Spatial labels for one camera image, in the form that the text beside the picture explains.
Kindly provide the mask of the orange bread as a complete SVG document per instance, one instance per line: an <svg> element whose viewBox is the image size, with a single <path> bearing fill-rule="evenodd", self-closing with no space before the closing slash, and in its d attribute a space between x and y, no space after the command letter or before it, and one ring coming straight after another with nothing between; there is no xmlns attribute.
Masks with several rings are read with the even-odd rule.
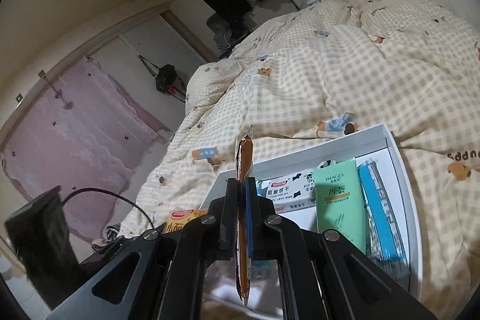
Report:
<svg viewBox="0 0 480 320"><path fill-rule="evenodd" d="M247 196L244 187L248 178L253 157L253 141L251 131L239 140L236 154L236 180L238 181L237 198L237 242L236 242L236 271L237 290L241 302L247 306L250 294L250 259L247 253Z"/></svg>

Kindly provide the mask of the white cow biscuit packet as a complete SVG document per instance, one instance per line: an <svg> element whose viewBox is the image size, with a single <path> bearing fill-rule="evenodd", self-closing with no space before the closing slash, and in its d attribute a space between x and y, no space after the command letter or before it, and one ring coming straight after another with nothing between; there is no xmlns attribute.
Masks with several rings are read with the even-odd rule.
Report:
<svg viewBox="0 0 480 320"><path fill-rule="evenodd" d="M302 210L316 205L315 167L273 179L256 181L257 194L272 201L277 214Z"/></svg>

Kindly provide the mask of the green cream tube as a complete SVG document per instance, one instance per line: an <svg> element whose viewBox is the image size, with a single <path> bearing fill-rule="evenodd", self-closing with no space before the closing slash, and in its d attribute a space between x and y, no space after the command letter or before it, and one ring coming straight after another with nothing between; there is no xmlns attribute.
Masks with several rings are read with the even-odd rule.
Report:
<svg viewBox="0 0 480 320"><path fill-rule="evenodd" d="M356 160L351 158L317 168L312 177L316 193L317 231L335 229L364 253L367 222Z"/></svg>

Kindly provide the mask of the blue candy stick packet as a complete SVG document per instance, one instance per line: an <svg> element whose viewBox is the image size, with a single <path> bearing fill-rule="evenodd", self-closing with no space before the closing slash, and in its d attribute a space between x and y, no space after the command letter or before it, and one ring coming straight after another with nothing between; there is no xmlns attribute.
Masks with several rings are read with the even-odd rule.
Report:
<svg viewBox="0 0 480 320"><path fill-rule="evenodd" d="M403 280L410 274L407 254L377 163L368 159L358 166L357 172L368 227L366 255L393 280Z"/></svg>

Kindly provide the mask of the blue milk candy packet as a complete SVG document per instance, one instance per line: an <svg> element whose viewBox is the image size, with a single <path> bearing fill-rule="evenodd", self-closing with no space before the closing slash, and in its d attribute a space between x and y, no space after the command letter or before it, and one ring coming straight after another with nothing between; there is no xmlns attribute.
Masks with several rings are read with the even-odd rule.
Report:
<svg viewBox="0 0 480 320"><path fill-rule="evenodd" d="M267 280L270 271L269 261L252 261L250 263L250 278L252 280Z"/></svg>

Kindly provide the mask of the striped cloth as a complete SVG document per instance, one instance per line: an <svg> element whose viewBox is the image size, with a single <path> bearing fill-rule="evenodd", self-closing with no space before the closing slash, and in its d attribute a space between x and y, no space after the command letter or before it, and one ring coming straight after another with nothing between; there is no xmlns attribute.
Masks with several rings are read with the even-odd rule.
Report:
<svg viewBox="0 0 480 320"><path fill-rule="evenodd" d="M91 249L97 252L99 249L105 247L108 243L114 241L120 231L120 224L109 225L105 228L103 235L100 238L94 239L91 243Z"/></svg>

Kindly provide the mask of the pink lace curtain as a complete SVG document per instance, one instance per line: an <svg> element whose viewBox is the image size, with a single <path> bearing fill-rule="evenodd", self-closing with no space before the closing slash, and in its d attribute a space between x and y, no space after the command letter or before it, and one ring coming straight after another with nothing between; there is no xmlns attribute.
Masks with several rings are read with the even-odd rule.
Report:
<svg viewBox="0 0 480 320"><path fill-rule="evenodd" d="M1 158L14 186L32 199L56 186L117 195L165 126L96 62L80 59L47 89L10 134Z"/></svg>

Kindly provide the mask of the white cardboard box tray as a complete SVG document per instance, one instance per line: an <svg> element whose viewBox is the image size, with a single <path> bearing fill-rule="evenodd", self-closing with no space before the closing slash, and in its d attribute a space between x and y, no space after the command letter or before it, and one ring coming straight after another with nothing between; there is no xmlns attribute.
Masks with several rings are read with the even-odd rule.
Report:
<svg viewBox="0 0 480 320"><path fill-rule="evenodd" d="M340 231L401 288L421 298L416 203L385 124L255 161L250 174L282 217L313 232Z"/></svg>

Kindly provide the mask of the black hanging bag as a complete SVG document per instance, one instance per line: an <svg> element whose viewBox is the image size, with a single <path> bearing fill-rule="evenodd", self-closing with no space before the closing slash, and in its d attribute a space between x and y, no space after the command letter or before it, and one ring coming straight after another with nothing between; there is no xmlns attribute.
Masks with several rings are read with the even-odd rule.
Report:
<svg viewBox="0 0 480 320"><path fill-rule="evenodd" d="M154 78L157 91L168 94L183 103L186 102L186 83L177 74L173 65L166 64L159 67L141 54L138 54L138 58Z"/></svg>

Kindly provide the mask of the cream checkered bear duvet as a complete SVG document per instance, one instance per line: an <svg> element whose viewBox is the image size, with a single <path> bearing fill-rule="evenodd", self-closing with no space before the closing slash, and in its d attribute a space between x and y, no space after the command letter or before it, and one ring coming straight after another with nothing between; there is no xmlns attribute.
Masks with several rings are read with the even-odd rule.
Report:
<svg viewBox="0 0 480 320"><path fill-rule="evenodd" d="M454 319L479 287L479 33L429 0L326 0L270 19L186 89L185 118L120 235L195 209L249 135L261 162L385 124L421 225L422 303Z"/></svg>

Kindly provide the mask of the black hanging coat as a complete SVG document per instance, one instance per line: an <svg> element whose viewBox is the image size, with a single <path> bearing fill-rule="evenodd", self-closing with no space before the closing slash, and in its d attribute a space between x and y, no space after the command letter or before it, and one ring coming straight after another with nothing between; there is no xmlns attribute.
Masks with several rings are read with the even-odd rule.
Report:
<svg viewBox="0 0 480 320"><path fill-rule="evenodd" d="M238 38L244 34L244 15L252 10L248 0L203 0L216 14L224 20L232 31L232 36Z"/></svg>

